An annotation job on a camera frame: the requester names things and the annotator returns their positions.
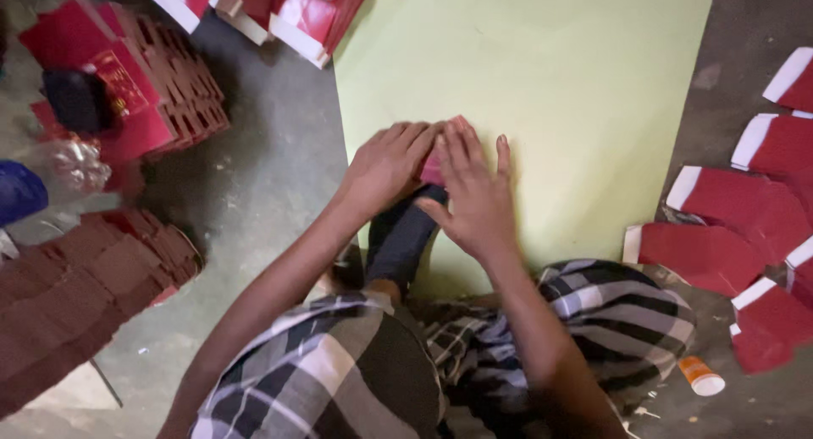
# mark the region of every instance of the foot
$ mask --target foot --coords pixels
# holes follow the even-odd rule
[[[446,204],[449,195],[438,185],[426,185],[389,210],[376,215],[370,224],[367,254],[367,283],[376,279],[394,282],[407,295],[415,280],[418,262],[437,224],[412,202],[421,196]]]

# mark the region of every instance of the hand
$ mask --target hand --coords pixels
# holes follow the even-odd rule
[[[352,205],[367,221],[405,190],[414,190],[417,170],[444,125],[398,122],[373,135],[353,157],[336,199]]]
[[[499,260],[520,260],[511,191],[511,150],[505,135],[497,139],[497,174],[489,171],[483,146],[471,127],[450,123],[437,139],[441,174],[454,213],[431,199],[416,205],[443,228],[455,244],[484,267]]]

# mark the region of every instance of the concrete floor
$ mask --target concrete floor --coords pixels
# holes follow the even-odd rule
[[[155,13],[146,0],[118,1]],[[12,32],[47,2],[9,0]],[[667,185],[682,164],[726,166],[748,120],[776,110],[760,94],[793,49],[813,44],[810,6],[813,0],[714,1]],[[219,316],[310,224],[338,185],[346,158],[332,68],[316,70],[277,44],[258,50],[213,17],[193,39],[227,94],[232,129],[151,167],[144,199],[193,235],[207,269],[165,305],[128,322],[97,356],[123,409],[22,411],[0,423],[0,437],[154,437],[178,380]],[[36,65],[13,40],[8,60],[0,120],[10,135],[0,138],[2,150],[27,142],[31,116],[25,105],[38,99]],[[676,288],[700,320],[691,351],[726,379],[727,388],[700,398],[675,372],[644,403],[662,418],[636,418],[631,430],[643,439],[796,437],[810,430],[813,351],[799,352],[778,371],[744,376],[729,349],[728,302]]]

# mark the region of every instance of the white bottle cap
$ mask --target white bottle cap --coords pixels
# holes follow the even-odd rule
[[[725,381],[717,374],[701,375],[692,382],[692,390],[700,396],[714,396],[725,388]]]

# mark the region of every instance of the plaid fabric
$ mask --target plaid fabric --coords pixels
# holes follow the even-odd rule
[[[554,265],[540,291],[616,403],[665,378],[694,335],[682,299],[616,263]],[[435,301],[413,312],[423,329],[380,293],[291,310],[222,374],[190,436],[545,434],[498,308]]]

